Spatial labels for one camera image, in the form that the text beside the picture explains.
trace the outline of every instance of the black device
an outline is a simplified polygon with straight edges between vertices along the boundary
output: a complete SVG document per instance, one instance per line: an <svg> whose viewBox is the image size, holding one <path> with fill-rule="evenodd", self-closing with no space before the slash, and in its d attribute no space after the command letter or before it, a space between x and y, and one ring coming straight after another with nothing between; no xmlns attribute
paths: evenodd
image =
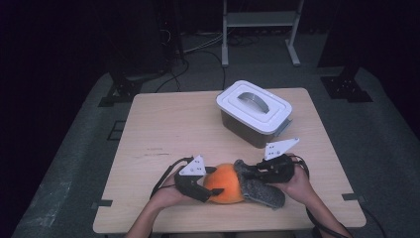
<svg viewBox="0 0 420 238"><path fill-rule="evenodd" d="M262 160L257 163L255 177L265 183L288 182L294 176L294 166L301 166L309 176L309 170L305 161L298 156L287 156L285 154L271 160Z"/></svg>
<svg viewBox="0 0 420 238"><path fill-rule="evenodd" d="M97 45L114 82L99 106L131 102L143 83L161 77L169 69L170 48L162 43L158 3L91 0L90 5L102 35Z"/></svg>
<svg viewBox="0 0 420 238"><path fill-rule="evenodd" d="M154 187L154 190L152 191L151 197L159 190L161 184L164 182L166 177L169 175L169 173L173 170L173 168L181 163L181 162L188 162L191 163L194 161L193 157L190 158L183 158L178 161L176 161L173 165L169 166L166 170L166 172L161 176L160 180L157 182L157 184ZM178 172L175 174L175 186L176 188L184 195L192 197L196 200L205 202L207 201L210 196L212 195L219 195L223 192L223 188L213 188L211 190L205 188L202 185L199 185L197 181L203 176L183 176L180 174L180 171L184 169L185 166L182 166L179 168ZM212 174L217 169L214 167L204 167L206 174Z"/></svg>

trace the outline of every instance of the gray carpet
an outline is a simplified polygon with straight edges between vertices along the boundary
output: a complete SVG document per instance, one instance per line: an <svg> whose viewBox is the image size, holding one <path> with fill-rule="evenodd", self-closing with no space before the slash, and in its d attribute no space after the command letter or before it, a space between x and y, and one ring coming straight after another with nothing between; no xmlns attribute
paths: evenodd
<svg viewBox="0 0 420 238"><path fill-rule="evenodd" d="M361 69L356 76L373 102L349 103L330 99L320 76L336 75L340 68L317 68L325 35L298 35L296 51L301 67L291 63L284 36L261 37L256 44L230 48L225 68L226 86L244 79L264 88L304 87L318 110L343 168L363 206L378 219L388 237L418 237L420 226L420 143L385 95L379 81ZM208 41L184 37L186 49ZM205 49L220 56L219 46ZM186 56L189 68L178 77L181 91L221 90L224 72L207 52ZM173 73L184 71L177 61ZM144 84L142 93L155 92L171 75ZM112 80L98 79L57 152L33 202L18 225L14 237L103 237L92 224L96 202L101 198L118 147L107 140L115 121L125 120L130 103L98 107ZM176 91L170 81L159 92ZM382 237L373 219L352 229L355 237ZM310 237L309 231L296 231Z"/></svg>

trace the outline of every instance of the black cable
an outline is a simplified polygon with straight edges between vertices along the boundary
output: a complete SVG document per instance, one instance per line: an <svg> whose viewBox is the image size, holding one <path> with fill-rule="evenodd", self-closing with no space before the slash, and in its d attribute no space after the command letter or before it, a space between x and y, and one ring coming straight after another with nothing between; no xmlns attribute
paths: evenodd
<svg viewBox="0 0 420 238"><path fill-rule="evenodd" d="M169 73L172 75L172 78L175 80L176 83L176 91L180 92L181 91L181 83L178 80L177 75L175 75L172 71L172 69L169 71Z"/></svg>
<svg viewBox="0 0 420 238"><path fill-rule="evenodd" d="M184 62L185 62L185 64L186 64L186 68L185 68L185 70L183 71L183 72L181 72L180 74L178 74L178 75L174 75L172 78L170 78L170 79L168 79L168 80L166 80L164 83L162 83L157 89L156 89L156 91L155 91L155 93L157 93L165 84L167 84L168 82L170 82L170 81L172 81L172 80L176 80L177 81L177 83L176 83L176 85L178 86L178 89L179 89L179 81L178 81L178 77L179 76L181 76L181 75L183 75L183 74L185 74L187 71L188 71L188 69L189 69L189 62L186 60L186 59L184 59L183 60Z"/></svg>
<svg viewBox="0 0 420 238"><path fill-rule="evenodd" d="M324 226L323 224L321 224L319 221L317 221L317 219L315 219L315 217L312 215L312 213L308 210L308 208L306 208L306 213L308 214L309 219L312 221L312 223L315 225L315 227L317 227L318 229L323 230L324 232L328 233L329 235L332 235L336 238L349 238L347 236L344 236L338 232L335 232L333 230L331 230L330 228Z"/></svg>
<svg viewBox="0 0 420 238"><path fill-rule="evenodd" d="M255 45L260 42L259 36L251 36L251 37L233 35L228 39L228 46L234 47L234 48L245 48L245 47Z"/></svg>
<svg viewBox="0 0 420 238"><path fill-rule="evenodd" d="M212 52L207 52L207 51L193 51L193 52L191 52L191 53L188 53L187 55L194 54L194 53L206 53L206 54L210 54L210 55L212 55L213 57L215 57L215 58L216 58L216 60L219 62L220 66L222 67L222 71L223 71L222 90L225 90L225 84L226 84L226 70L225 70L225 68L222 66L222 61L220 60L220 58L219 58L216 54L214 54L214 53L212 53Z"/></svg>
<svg viewBox="0 0 420 238"><path fill-rule="evenodd" d="M376 223L377 227L379 227L380 232L382 233L383 238L387 238L386 233L385 233L385 230L380 225L380 223L376 219L376 217L369 210L367 210L364 206L361 205L361 208L362 208L363 211L365 211L373 219L373 221Z"/></svg>
<svg viewBox="0 0 420 238"><path fill-rule="evenodd" d="M176 165L178 165L181 162L191 162L193 160L193 158L182 158L177 160L175 163L173 163L171 166L169 166L166 171L163 173L163 175L160 177L160 179L158 180L158 182L156 183L154 189L152 190L151 193L151 197L155 195L155 193L157 193L157 191L161 188L165 188L165 187L170 187L170 186L174 186L175 184L172 185L166 185L166 186L161 186L161 184L166 180L166 178L169 176L169 174L173 171L173 168L175 168ZM151 233L149 234L149 238L152 238L152 234L153 234L154 230L151 230Z"/></svg>
<svg viewBox="0 0 420 238"><path fill-rule="evenodd" d="M214 33L193 33L192 34L192 36L205 38L205 39L211 39L211 40L219 37L220 35L221 35L221 33L218 33L218 32L214 32Z"/></svg>
<svg viewBox="0 0 420 238"><path fill-rule="evenodd" d="M301 157L299 157L299 156L296 156L296 155L287 155L288 157L293 157L293 158L297 158L297 159L299 159L299 161L297 161L297 162L293 162L295 165L299 165L305 172L306 172L306 175L308 176L308 178L309 178L309 168L308 168L308 166L306 165L306 162L305 162L305 160L303 160L303 158L301 158Z"/></svg>

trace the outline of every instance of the cable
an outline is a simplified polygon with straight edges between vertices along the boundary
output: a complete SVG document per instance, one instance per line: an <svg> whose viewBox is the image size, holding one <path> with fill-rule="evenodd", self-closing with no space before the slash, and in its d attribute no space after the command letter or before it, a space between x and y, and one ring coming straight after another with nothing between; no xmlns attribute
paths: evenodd
<svg viewBox="0 0 420 238"><path fill-rule="evenodd" d="M203 44L201 44L200 46L198 46L198 47L195 47L195 48L192 48L192 49L189 49L189 50L185 50L185 51L183 51L185 54L188 54L188 53L192 53L192 52L194 52L194 51L198 51L198 50L201 50L201 49L203 49L203 48L207 48L207 47L210 47L210 46L212 46L212 45L214 45L214 44L217 44L218 42L220 42L222 40L222 34L220 33L219 34L219 36L217 36L216 38L214 38L214 39L212 39L212 40L210 40L210 41L208 41L208 42L206 42L206 43L203 43Z"/></svg>
<svg viewBox="0 0 420 238"><path fill-rule="evenodd" d="M336 231L331 230L330 228L324 226L321 224L315 217L312 215L312 213L309 211L308 208L306 208L306 213L308 214L309 220L312 221L312 223L315 225L316 228L323 230L324 232L328 233L329 235L335 237L335 238L348 238L345 235L342 235Z"/></svg>
<svg viewBox="0 0 420 238"><path fill-rule="evenodd" d="M157 191L161 188L165 188L165 187L170 187L172 185L166 185L166 186L161 186L163 184L163 182L166 180L166 178L169 176L170 172L173 171L173 168L175 168L176 165L178 165L181 162L187 162L190 163L193 160L193 158L182 158L177 160L175 163L173 163L171 166L169 166L166 171L163 173L163 175L160 177L160 179L158 180L158 182L155 184L154 189L152 189L152 193L150 196L150 199L152 198L152 196L155 195L155 193L157 193ZM149 233L149 238L152 238L152 234L153 234L154 230L152 228L151 233Z"/></svg>
<svg viewBox="0 0 420 238"><path fill-rule="evenodd" d="M162 189L162 188L172 187L172 186L175 186L175 184L161 186L161 187L160 187L160 188L158 188L157 190Z"/></svg>
<svg viewBox="0 0 420 238"><path fill-rule="evenodd" d="M171 33L170 33L170 31L168 31L168 30L160 30L160 31L167 33L167 40L166 40L166 42L169 43L170 42L170 39L171 39Z"/></svg>
<svg viewBox="0 0 420 238"><path fill-rule="evenodd" d="M257 44L260 41L260 37L258 37L258 36L254 36L254 37L256 38L255 41L253 39L251 39L251 37L243 37L243 36L233 35L231 38L229 38L228 45L230 47L236 47L236 48L248 47L248 46Z"/></svg>
<svg viewBox="0 0 420 238"><path fill-rule="evenodd" d="M361 205L361 208L362 208L363 211L365 211L373 219L373 221L376 223L377 227L379 227L380 232L382 233L383 238L387 238L386 233L385 233L385 230L383 230L383 227L380 225L380 223L376 219L376 217L369 210L367 210L364 206Z"/></svg>
<svg viewBox="0 0 420 238"><path fill-rule="evenodd" d="M188 71L188 69L189 69L189 62L186 60L186 59L184 59L183 60L184 62L185 62L185 64L186 64L186 68L185 68L185 70L183 71L183 72L181 72L180 74L178 74L178 75L174 75L173 73L172 73L172 78L170 78L170 79L168 79L168 80L166 80L164 83L162 83L158 88L157 88L157 90L155 91L155 93L157 93L165 84L167 84L168 82L170 82L170 81L172 81L172 80L174 80L175 79L175 81L176 81L176 85L177 85L177 87L178 87L178 90L180 91L180 89L179 89L179 86L180 86L180 84L179 84L179 81L178 81L178 77L179 76L181 76L181 75L183 75L183 74L185 74L187 71Z"/></svg>
<svg viewBox="0 0 420 238"><path fill-rule="evenodd" d="M214 53L212 53L212 52L207 52L207 51L196 51L196 52L192 52L192 53L206 53L206 54L210 54L210 55L212 55L213 57L215 57L215 58L216 58L216 60L219 62L220 66L222 67L222 70L223 70L222 90L225 90L225 84L226 84L226 70L225 70L225 68L222 66L222 61L219 59L219 57L218 57L216 54L214 54Z"/></svg>

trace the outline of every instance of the hand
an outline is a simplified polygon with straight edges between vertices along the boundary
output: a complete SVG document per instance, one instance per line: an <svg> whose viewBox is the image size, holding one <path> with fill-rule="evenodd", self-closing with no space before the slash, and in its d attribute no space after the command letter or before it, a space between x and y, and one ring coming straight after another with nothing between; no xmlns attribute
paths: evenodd
<svg viewBox="0 0 420 238"><path fill-rule="evenodd" d="M174 176L178 172L179 169L167 177L160 189L151 198L150 203L160 209L164 209L166 207L177 205L182 201L193 200L193 198L183 195L178 189L176 189Z"/></svg>
<svg viewBox="0 0 420 238"><path fill-rule="evenodd" d="M294 166L294 176L289 182L272 183L271 185L280 188L291 198L304 205L308 205L309 202L319 199L317 193L309 182L308 175L299 165Z"/></svg>

